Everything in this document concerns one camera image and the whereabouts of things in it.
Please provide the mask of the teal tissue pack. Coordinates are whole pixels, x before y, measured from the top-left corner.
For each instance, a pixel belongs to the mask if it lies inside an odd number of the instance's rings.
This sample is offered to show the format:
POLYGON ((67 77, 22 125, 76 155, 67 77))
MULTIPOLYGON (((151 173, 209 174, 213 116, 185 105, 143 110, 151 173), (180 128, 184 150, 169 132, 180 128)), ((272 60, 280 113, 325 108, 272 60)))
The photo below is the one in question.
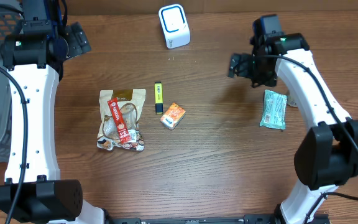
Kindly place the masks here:
POLYGON ((264 91, 264 103, 262 119, 259 126, 271 129, 286 128, 285 112, 287 107, 287 96, 272 90, 264 91))

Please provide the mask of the beige PanTree snack pouch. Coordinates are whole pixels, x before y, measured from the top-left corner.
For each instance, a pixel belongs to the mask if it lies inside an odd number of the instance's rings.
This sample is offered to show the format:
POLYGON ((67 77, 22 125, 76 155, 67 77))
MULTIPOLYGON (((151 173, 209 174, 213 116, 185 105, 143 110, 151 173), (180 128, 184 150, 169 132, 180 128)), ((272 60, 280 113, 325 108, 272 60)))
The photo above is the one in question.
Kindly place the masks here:
POLYGON ((99 105, 101 125, 99 128, 96 145, 98 148, 112 151, 115 148, 131 151, 143 151, 144 139, 139 130, 139 120, 142 114, 146 97, 145 89, 129 90, 101 90, 99 93, 99 105), (121 144, 116 125, 112 118, 108 101, 117 98, 119 109, 131 136, 131 140, 121 144))

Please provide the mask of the yellow black marker pen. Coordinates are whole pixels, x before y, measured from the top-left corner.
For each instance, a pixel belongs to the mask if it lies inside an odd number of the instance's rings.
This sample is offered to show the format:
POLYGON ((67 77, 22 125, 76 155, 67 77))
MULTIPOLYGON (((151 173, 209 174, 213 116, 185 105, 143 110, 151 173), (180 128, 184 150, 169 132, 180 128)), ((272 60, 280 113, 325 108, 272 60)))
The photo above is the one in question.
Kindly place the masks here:
POLYGON ((161 82, 155 82, 155 113, 163 113, 163 88, 161 82))

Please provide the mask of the orange snack box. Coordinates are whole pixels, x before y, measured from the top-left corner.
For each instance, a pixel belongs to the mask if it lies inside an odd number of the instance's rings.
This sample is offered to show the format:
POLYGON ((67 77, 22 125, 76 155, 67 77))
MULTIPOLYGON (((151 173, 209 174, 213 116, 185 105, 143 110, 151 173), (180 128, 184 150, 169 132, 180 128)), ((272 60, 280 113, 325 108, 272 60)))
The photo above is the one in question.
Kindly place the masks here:
POLYGON ((173 130, 184 118, 186 110, 176 103, 172 103, 168 110, 160 118, 161 123, 168 129, 173 130))

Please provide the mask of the red Nescafe coffee stick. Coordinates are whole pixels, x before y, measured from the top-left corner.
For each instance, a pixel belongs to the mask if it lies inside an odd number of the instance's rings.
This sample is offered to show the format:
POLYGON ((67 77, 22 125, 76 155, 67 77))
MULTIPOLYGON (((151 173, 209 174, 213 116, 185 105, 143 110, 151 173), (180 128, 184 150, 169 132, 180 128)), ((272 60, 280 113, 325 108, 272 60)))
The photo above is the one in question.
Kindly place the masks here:
POLYGON ((117 98, 113 98, 108 101, 108 106, 112 114, 112 118, 116 125, 116 129, 119 135, 121 144, 125 144, 131 140, 131 136, 127 130, 126 123, 122 117, 122 113, 119 109, 117 98))

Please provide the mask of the green lid jar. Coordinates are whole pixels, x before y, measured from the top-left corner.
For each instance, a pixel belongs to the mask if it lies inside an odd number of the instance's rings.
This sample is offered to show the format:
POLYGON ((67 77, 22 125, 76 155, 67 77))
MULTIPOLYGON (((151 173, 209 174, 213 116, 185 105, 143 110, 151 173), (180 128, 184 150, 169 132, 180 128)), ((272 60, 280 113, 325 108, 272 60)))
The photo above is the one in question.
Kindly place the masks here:
POLYGON ((294 97, 291 95, 291 93, 289 91, 287 92, 287 104, 288 104, 288 106, 291 106, 294 108, 298 107, 294 97))

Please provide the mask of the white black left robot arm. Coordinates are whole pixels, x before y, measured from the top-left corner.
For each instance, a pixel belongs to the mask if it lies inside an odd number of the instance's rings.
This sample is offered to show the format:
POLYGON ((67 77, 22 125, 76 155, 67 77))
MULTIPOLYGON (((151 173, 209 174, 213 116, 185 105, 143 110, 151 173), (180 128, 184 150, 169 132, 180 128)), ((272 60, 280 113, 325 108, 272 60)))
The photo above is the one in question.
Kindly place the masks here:
POLYGON ((63 64, 90 51, 64 0, 23 0, 19 30, 5 37, 0 72, 11 89, 11 149, 0 185, 0 210, 21 223, 109 223, 83 198, 78 180, 63 180, 55 152, 54 104, 63 64))

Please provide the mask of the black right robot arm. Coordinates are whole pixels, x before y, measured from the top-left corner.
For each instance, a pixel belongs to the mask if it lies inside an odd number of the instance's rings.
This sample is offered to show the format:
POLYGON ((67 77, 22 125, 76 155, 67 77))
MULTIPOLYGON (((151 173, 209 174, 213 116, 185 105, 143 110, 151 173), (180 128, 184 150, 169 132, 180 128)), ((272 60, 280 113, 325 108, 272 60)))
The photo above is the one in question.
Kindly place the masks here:
POLYGON ((257 88, 287 86, 307 128, 294 156, 298 180, 271 215, 246 215, 245 223, 328 223, 317 210, 338 188, 358 175, 358 119, 336 101, 313 60, 306 39, 286 34, 277 15, 252 26, 250 54, 234 54, 229 77, 244 77, 257 88))

